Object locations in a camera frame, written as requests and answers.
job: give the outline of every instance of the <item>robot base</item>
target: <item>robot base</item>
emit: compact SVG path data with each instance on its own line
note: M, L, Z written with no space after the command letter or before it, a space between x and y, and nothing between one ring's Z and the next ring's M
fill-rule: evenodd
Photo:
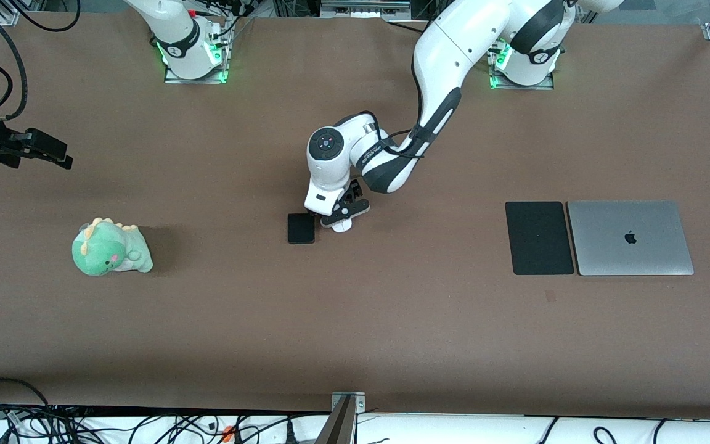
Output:
M516 84L510 81L500 70L496 70L493 65L490 65L489 87L492 89L532 89L535 91L551 91L555 89L555 82L553 81L552 73L549 73L540 84L532 84L530 86Z
M234 37L234 18L226 17L223 25L212 22L213 33L220 33L222 29L229 29L228 33L211 40L211 44L217 48L211 49L212 54L222 59L220 65L212 68L206 76L197 79L183 79L174 74L168 67L163 74L163 83L166 84L223 84L229 79L229 61L232 58L232 39Z

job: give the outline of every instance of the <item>table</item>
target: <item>table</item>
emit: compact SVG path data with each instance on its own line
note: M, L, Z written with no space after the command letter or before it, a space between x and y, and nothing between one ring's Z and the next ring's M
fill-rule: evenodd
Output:
M407 185L313 245L285 241L308 136L364 109L411 126L415 33L256 19L218 86L161 83L132 11L11 34L30 82L11 127L75 164L0 166L0 376L57 404L324 410L362 390L381 411L710 417L698 27L575 26L554 92L490 90L479 65ZM504 202L579 199L678 200L694 276L513 275ZM96 216L142 226L154 271L82 275L70 244Z

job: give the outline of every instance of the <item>white floor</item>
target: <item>white floor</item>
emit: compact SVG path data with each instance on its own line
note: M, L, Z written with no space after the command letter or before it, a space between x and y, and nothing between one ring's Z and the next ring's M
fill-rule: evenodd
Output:
M264 427L285 416L252 416L242 423L246 426ZM131 432L143 418L93 418L84 419L89 428L116 427L122 432L101 432L99 438L104 444L127 444ZM234 416L208 416L194 424L205 430L205 436L192 430L180 433L174 444L220 444L220 436L227 425L234 424ZM296 439L301 444L310 444L324 426L327 416L308 416L293 420ZM431 415L405 413L370 413L358 417L357 442L360 444L419 444L446 442L456 444L538 444L550 425L552 418L530 416L490 416L490 415ZM158 440L176 418L163 417L140 427L133 435L133 444L168 444L168 438ZM550 431L546 444L596 444L594 428L604 427L614 435L619 444L651 444L653 431L659 421L654 419L588 419L563 418ZM0 438L7 427L0 419ZM43 432L37 421L23 421L18 426L22 435ZM243 432L244 444L285 444L287 426L279 424L261 433L258 439L248 438ZM611 440L605 432L600 439L606 444ZM81 437L82 442L92 442ZM668 421L659 430L657 444L710 444L710 421ZM10 444L18 444L15 438ZM20 444L47 444L47 439L20 439Z

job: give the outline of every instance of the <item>plush dinosaur spike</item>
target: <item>plush dinosaur spike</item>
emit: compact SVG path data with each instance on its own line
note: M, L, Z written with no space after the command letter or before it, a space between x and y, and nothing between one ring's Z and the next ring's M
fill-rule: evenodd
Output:
M123 227L100 217L73 240L73 261L90 276L134 269L146 273L152 269L152 256L138 227Z

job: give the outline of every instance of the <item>black mouse pad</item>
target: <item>black mouse pad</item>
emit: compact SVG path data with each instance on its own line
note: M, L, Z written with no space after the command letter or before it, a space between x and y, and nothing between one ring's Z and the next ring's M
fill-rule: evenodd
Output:
M574 274L561 202L506 202L513 272Z

